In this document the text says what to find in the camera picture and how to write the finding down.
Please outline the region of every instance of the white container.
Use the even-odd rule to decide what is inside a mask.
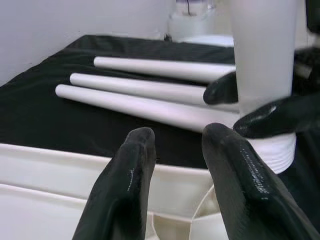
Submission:
[[[9,144],[0,153],[1,239],[72,239],[110,158]],[[156,164],[145,239],[228,239],[208,170]]]
[[[207,7],[198,15],[173,13],[168,20],[168,33],[174,42],[187,37],[210,35],[214,33],[215,9]]]
[[[297,0],[231,0],[240,115],[291,95]],[[279,174],[294,159],[296,135],[250,140]]]
[[[201,133],[205,126],[210,123],[222,123],[232,128],[234,123],[239,119],[239,115],[233,112],[63,84],[56,87],[55,93],[61,98],[198,133]]]
[[[105,56],[95,57],[94,66],[97,68],[178,78],[199,83],[214,82],[222,76],[236,70],[236,66],[231,64],[148,60]]]

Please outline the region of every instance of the white surface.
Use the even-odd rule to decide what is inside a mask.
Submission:
[[[240,115],[291,95],[298,0],[231,0]],[[294,159],[296,135],[251,141],[276,173]]]
[[[239,112],[238,104],[223,104],[219,106],[207,105],[203,99],[203,95],[206,90],[206,87],[204,86],[81,73],[71,74],[70,82],[79,87],[159,99],[180,104],[197,105],[204,108],[225,109],[233,112]]]
[[[171,0],[8,0],[0,7],[0,86],[85,34],[160,39]]]
[[[232,128],[239,119],[239,115],[232,112],[63,84],[56,87],[55,93],[61,98],[200,133],[210,123]]]
[[[102,56],[94,58],[94,66],[98,68],[115,69],[133,73],[193,80],[200,83],[211,83],[236,69],[236,67],[231,64]]]
[[[86,201],[0,184],[2,240],[70,240]]]
[[[91,178],[97,178],[110,159],[9,144],[0,144],[0,152],[1,239],[70,240]],[[43,167],[47,164],[55,167]],[[209,171],[157,164],[150,184],[146,240],[188,239],[193,223],[192,234],[225,239],[217,238],[225,227]],[[204,234],[198,232],[207,226]]]

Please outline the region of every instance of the white plastic cylinder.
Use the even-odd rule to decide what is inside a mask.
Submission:
[[[292,89],[297,0],[231,0],[240,115],[288,97]],[[275,172],[294,159],[295,134],[250,140]]]
[[[203,99],[203,95],[206,90],[206,87],[204,86],[82,73],[71,74],[70,82],[73,85],[85,88],[159,99],[180,104],[196,105],[203,108],[222,109],[236,113],[239,112],[238,104],[207,105]]]
[[[199,83],[214,82],[222,76],[236,70],[236,67],[231,64],[148,60],[105,56],[95,57],[94,66],[97,68],[178,78]]]
[[[65,99],[149,119],[201,133],[212,122],[231,128],[239,119],[232,112],[60,84],[55,93]]]

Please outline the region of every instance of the glove finger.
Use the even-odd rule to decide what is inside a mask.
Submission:
[[[233,129],[257,139],[306,131],[320,126],[320,93],[271,102],[239,119]]]
[[[155,164],[154,132],[131,131],[93,185],[73,240],[144,240]]]
[[[203,100],[209,105],[238,102],[236,72],[230,72],[210,83],[204,91]]]
[[[205,127],[202,152],[230,240],[315,240],[320,235],[249,142],[219,123]]]

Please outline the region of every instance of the white wall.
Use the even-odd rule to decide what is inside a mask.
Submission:
[[[231,35],[232,26],[229,12],[230,0],[216,0],[216,16],[214,31],[217,34]],[[298,11],[296,19],[295,47],[302,48],[313,43],[314,37],[307,31],[306,23],[306,1],[298,0]]]
[[[162,37],[175,0],[6,0],[0,4],[0,86],[85,34]],[[308,41],[299,0],[297,47]],[[231,35],[229,0],[216,0],[215,30]]]

